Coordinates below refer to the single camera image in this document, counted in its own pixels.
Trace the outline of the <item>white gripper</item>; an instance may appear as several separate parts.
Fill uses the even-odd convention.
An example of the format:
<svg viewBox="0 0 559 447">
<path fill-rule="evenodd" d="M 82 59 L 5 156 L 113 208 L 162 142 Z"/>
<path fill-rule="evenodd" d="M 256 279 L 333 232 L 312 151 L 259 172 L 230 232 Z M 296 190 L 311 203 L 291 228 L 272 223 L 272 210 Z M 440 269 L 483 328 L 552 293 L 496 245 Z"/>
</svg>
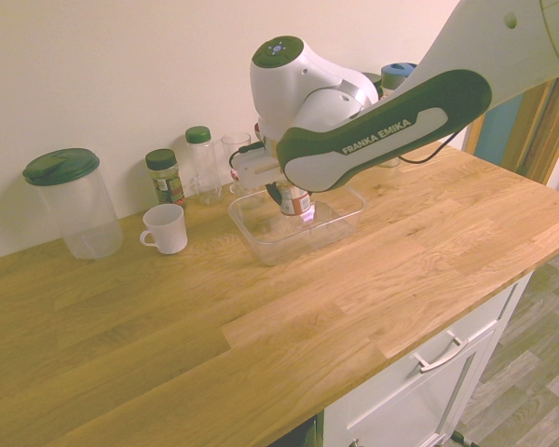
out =
<svg viewBox="0 0 559 447">
<path fill-rule="evenodd" d="M 240 185 L 244 188 L 266 186 L 270 197 L 279 206 L 283 203 L 282 189 L 277 182 L 285 180 L 279 161 L 270 156 L 265 149 L 254 149 L 237 153 L 232 160 Z"/>
</svg>

